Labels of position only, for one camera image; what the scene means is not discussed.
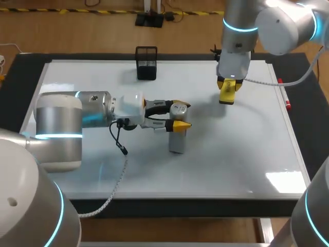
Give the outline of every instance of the glowing blue ring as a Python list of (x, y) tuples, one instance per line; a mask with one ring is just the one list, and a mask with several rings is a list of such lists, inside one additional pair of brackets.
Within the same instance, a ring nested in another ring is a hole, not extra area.
[(49, 138), (82, 138), (82, 134), (40, 134), (35, 135), (37, 139), (49, 139)]
[(319, 233), (319, 231), (316, 229), (315, 225), (313, 224), (313, 221), (312, 219), (310, 218), (310, 215), (309, 215), (309, 212), (308, 212), (308, 207), (307, 207), (307, 193), (308, 191), (306, 192), (306, 195), (305, 195), (305, 208), (306, 208), (306, 214), (307, 214), (307, 217), (308, 217), (308, 220), (309, 220), (309, 223), (310, 225), (312, 226), (314, 232), (318, 235), (318, 237), (321, 239), (321, 241), (329, 247), (329, 243), (321, 236), (321, 234)]
[(223, 19), (223, 22), (224, 22), (225, 26), (227, 26), (229, 29), (232, 29), (237, 32), (252, 32), (252, 31), (256, 31), (258, 29), (257, 27), (251, 28), (251, 29), (239, 29), (239, 28), (235, 28), (235, 27), (228, 25), (224, 19)]
[(312, 11), (312, 9), (310, 7), (308, 7), (307, 5), (301, 4), (301, 3), (297, 3), (297, 4), (300, 5), (300, 6), (305, 7), (306, 9), (309, 9), (310, 12), (311, 12), (311, 14), (312, 14), (312, 17), (313, 17), (313, 20), (314, 20), (314, 32), (313, 32), (312, 37), (310, 38), (310, 40), (311, 40), (315, 36), (315, 34), (317, 32), (317, 29), (318, 29), (317, 19), (315, 18), (315, 15), (314, 15), (314, 13), (313, 13), (313, 11)]
[(81, 91), (77, 91), (74, 97), (78, 98), (78, 97), (79, 97), (79, 94), (80, 94), (80, 92), (81, 92)]
[(61, 223), (62, 223), (62, 220), (63, 220), (63, 215), (64, 215), (64, 198), (63, 198), (63, 194), (61, 192), (61, 189), (58, 187), (58, 185), (55, 183), (55, 185), (57, 186), (57, 189), (60, 193), (60, 196), (61, 196), (61, 214), (60, 214), (60, 218), (58, 220), (58, 223), (57, 223), (57, 226), (55, 228), (55, 231), (53, 231), (50, 239), (48, 240), (48, 242), (45, 244), (44, 247), (49, 247), (51, 242), (53, 241), (53, 239), (55, 238), (60, 226), (61, 226)]

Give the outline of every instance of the small metal can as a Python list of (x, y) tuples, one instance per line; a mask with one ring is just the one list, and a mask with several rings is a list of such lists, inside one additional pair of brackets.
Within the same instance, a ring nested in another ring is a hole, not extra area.
[[(175, 103), (170, 107), (170, 119), (187, 121), (188, 108), (185, 104)], [(186, 149), (186, 130), (169, 133), (169, 151), (184, 153)]]

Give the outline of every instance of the wooden floor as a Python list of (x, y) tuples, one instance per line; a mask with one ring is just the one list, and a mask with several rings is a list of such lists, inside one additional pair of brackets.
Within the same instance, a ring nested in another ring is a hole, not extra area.
[[(171, 0), (184, 11), (220, 11), (221, 0)], [(11, 0), (0, 8), (84, 8), (83, 0)], [(143, 10), (143, 0), (103, 0), (102, 10)], [(90, 13), (0, 13), (0, 44), (16, 43), (23, 52), (121, 52), (134, 53), (136, 46), (155, 45), (159, 53), (209, 53), (220, 47), (222, 16), (184, 16), (180, 23), (165, 22), (163, 28), (135, 27), (135, 15)], [(312, 59), (319, 45), (305, 44), (297, 52)], [(260, 43), (256, 52), (263, 52)], [(8, 70), (17, 50), (1, 47)], [(329, 55), (320, 59), (320, 84), (329, 99)], [(277, 232), (285, 219), (273, 220)], [(83, 220), (83, 241), (200, 241), (258, 242), (252, 219), (113, 219)]]

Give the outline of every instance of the red marker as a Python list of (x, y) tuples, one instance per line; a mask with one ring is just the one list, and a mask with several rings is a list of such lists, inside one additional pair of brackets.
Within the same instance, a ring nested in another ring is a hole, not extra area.
[[(282, 84), (283, 83), (283, 81), (282, 81), (281, 78), (278, 79), (278, 83), (279, 84)], [(290, 104), (290, 101), (288, 99), (286, 90), (284, 89), (284, 86), (280, 86), (279, 88), (280, 88), (280, 91), (281, 91), (282, 98), (283, 98), (284, 104), (286, 106), (286, 109), (287, 109), (287, 111), (290, 111), (291, 110), (291, 104)]]

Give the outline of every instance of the white table surface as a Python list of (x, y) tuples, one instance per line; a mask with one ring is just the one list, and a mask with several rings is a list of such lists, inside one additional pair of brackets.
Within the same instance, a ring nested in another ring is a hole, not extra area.
[[(40, 92), (143, 91), (146, 99), (191, 103), (187, 150), (168, 151), (168, 134), (122, 131), (129, 164), (116, 198), (298, 199), (309, 178), (276, 87), (244, 82), (234, 105), (219, 104), (215, 61), (158, 61), (155, 81), (136, 79), (135, 61), (53, 61)], [(249, 78), (275, 82), (272, 66), (252, 61)], [(25, 130), (35, 134), (30, 117)], [(107, 198), (123, 167), (108, 128), (83, 130), (82, 166), (51, 174), (70, 199)]]

